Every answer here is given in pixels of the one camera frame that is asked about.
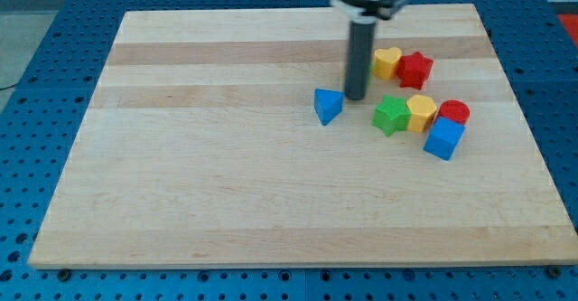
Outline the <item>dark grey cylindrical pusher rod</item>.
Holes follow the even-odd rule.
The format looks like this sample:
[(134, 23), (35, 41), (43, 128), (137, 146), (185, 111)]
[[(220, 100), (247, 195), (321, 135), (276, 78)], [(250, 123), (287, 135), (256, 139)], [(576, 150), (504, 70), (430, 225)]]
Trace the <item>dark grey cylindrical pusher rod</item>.
[(376, 24), (350, 22), (344, 93), (350, 100), (366, 97)]

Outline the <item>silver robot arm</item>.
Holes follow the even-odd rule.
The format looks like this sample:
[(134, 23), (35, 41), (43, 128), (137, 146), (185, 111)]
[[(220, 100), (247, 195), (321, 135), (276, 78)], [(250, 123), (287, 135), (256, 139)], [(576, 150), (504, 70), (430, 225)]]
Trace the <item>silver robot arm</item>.
[(349, 20), (344, 80), (347, 99), (363, 100), (366, 97), (377, 23), (392, 19), (408, 1), (330, 0), (331, 5)]

